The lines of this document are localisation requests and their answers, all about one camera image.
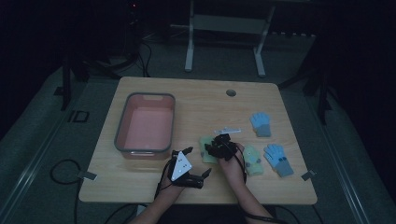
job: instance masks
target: plastic tub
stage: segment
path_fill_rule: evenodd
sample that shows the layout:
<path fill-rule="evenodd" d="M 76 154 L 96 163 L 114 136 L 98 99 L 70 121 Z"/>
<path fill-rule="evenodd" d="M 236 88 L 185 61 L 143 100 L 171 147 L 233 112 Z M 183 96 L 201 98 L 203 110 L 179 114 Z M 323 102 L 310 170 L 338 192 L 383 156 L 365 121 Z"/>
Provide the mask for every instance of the plastic tub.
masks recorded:
<path fill-rule="evenodd" d="M 169 157 L 175 101 L 169 93 L 134 92 L 128 96 L 115 139 L 115 146 L 124 158 Z"/>

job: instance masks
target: right hand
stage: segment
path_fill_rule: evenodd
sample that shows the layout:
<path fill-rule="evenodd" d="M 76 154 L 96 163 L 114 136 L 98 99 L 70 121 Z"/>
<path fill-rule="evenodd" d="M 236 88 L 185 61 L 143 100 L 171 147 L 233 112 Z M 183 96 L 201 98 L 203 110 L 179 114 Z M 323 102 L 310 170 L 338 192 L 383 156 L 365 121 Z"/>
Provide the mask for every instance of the right hand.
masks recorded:
<path fill-rule="evenodd" d="M 242 164 L 244 164 L 241 152 L 243 152 L 245 148 L 239 143 L 236 143 L 236 146 L 240 150 L 236 151 L 235 156 L 242 162 Z M 245 186 L 243 175 L 245 171 L 242 171 L 241 166 L 239 165 L 235 157 L 232 157 L 229 161 L 226 161 L 224 159 L 218 159 L 218 162 L 221 170 L 227 178 L 228 183 L 233 189 L 238 188 L 241 185 Z"/>

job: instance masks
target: table surface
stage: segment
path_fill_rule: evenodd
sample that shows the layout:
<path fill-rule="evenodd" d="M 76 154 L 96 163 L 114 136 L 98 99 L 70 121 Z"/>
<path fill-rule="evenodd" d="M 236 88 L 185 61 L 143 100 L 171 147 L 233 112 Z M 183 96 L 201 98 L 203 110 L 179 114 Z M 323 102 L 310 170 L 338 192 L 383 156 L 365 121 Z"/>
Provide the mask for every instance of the table surface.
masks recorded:
<path fill-rule="evenodd" d="M 227 90 L 236 91 L 234 97 Z M 151 203 L 160 180 L 164 161 L 126 160 L 114 146 L 127 96 L 132 92 L 166 92 L 176 97 L 173 142 L 171 149 L 193 147 L 187 155 L 192 175 L 201 175 L 212 168 L 202 189 L 185 189 L 177 203 L 225 204 L 236 199 L 220 168 L 203 163 L 199 139 L 216 136 L 224 127 L 240 128 L 231 133 L 233 142 L 254 146 L 262 157 L 263 175 L 247 177 L 247 186 L 263 204 L 313 204 L 317 195 L 307 172 L 304 158 L 294 135 L 288 113 L 275 84 L 192 80 L 172 78 L 123 77 L 109 108 L 88 171 L 97 174 L 94 181 L 84 180 L 79 198 L 83 202 Z M 271 118 L 271 137 L 257 137 L 250 116 L 265 112 Z M 279 177 L 263 157 L 268 144 L 285 149 L 294 175 Z"/>

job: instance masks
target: floor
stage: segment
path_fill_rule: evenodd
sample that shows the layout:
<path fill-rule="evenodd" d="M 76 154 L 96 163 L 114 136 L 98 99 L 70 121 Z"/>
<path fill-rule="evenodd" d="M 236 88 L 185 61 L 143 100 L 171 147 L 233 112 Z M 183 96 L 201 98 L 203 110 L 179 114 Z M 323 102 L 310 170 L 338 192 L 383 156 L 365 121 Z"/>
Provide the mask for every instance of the floor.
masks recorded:
<path fill-rule="evenodd" d="M 252 45 L 254 37 L 197 34 L 194 64 L 184 72 L 187 30 L 173 27 L 164 42 L 155 32 L 145 34 L 140 49 L 152 78 L 193 78 L 279 84 L 295 75 L 314 37 L 269 35 L 262 59 L 267 77 L 258 77 Z M 123 61 L 113 56 L 112 62 Z M 141 77 L 137 62 L 115 71 L 120 76 Z M 123 223 L 134 216 L 135 204 L 75 203 L 78 186 L 60 185 L 50 178 L 57 162 L 72 159 L 82 170 L 89 167 L 97 138 L 118 81 L 91 70 L 87 83 L 72 83 L 72 102 L 61 111 L 62 98 L 54 96 L 62 85 L 62 69 L 52 74 L 5 138 L 0 142 L 2 182 L 1 223 Z M 316 209 L 324 223 L 392 223 L 396 208 L 379 180 L 360 137 L 346 112 L 328 97 L 332 110 L 327 125 L 316 115 L 318 97 L 304 96 L 301 80 L 281 91 L 306 165 L 317 173 L 312 178 L 318 195 Z M 72 111 L 89 111 L 86 123 L 69 121 Z M 75 180 L 76 167 L 56 169 L 56 177 Z M 320 223 L 312 206 L 287 205 L 301 223 Z M 276 209 L 289 223 L 296 220 L 284 209 Z"/>

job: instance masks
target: small round hole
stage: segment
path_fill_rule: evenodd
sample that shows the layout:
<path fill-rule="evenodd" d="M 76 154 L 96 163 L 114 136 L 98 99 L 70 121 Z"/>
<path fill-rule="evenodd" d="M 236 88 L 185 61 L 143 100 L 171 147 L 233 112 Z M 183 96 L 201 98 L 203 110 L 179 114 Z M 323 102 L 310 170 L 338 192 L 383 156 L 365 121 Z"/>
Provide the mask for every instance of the small round hole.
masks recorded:
<path fill-rule="evenodd" d="M 227 90 L 225 93 L 226 93 L 228 96 L 231 96 L 231 97 L 233 97 L 233 96 L 236 95 L 236 91 L 235 91 L 235 90 Z"/>

